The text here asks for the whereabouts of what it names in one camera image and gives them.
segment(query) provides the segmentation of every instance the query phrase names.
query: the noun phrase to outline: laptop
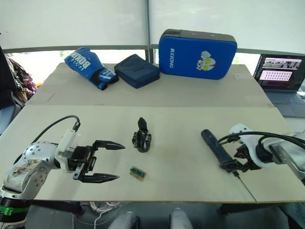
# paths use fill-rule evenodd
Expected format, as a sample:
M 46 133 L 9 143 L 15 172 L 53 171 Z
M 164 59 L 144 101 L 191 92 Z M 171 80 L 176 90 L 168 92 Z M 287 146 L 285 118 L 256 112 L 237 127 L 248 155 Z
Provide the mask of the laptop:
M 262 54 L 253 77 L 284 117 L 305 118 L 297 93 L 305 78 L 305 56 Z

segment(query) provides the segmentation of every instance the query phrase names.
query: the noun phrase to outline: chair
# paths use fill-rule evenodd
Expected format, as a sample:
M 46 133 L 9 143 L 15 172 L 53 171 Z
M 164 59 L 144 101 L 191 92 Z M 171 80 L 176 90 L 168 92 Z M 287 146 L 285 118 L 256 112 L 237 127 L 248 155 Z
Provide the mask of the chair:
M 13 95 L 15 90 L 17 86 L 14 76 L 0 47 L 0 135 L 23 107 Z

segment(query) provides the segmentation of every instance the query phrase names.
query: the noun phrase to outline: white backdrop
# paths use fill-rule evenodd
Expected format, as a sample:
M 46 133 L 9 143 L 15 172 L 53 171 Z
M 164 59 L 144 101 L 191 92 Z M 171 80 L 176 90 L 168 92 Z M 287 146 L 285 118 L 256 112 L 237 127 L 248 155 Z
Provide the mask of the white backdrop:
M 238 48 L 305 53 L 305 0 L 151 0 L 151 43 L 165 29 L 233 35 Z
M 143 0 L 0 0 L 3 49 L 146 45 Z

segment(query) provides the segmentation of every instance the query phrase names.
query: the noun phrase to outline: blue boxing glove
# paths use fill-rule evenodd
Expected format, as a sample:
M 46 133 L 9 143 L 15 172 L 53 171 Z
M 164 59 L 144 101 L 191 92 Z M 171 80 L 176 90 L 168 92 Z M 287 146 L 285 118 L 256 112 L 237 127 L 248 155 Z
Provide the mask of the blue boxing glove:
M 108 84 L 115 83 L 119 77 L 105 68 L 97 55 L 87 47 L 81 47 L 65 59 L 66 64 L 88 79 L 97 88 L 104 90 Z

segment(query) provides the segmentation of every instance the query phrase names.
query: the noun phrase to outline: laptop keyboard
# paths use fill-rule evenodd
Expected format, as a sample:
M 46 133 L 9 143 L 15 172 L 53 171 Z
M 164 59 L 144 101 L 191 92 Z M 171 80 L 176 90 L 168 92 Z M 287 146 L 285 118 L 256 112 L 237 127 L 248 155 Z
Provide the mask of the laptop keyboard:
M 266 95 L 275 104 L 304 104 L 303 99 L 297 94 L 267 92 Z

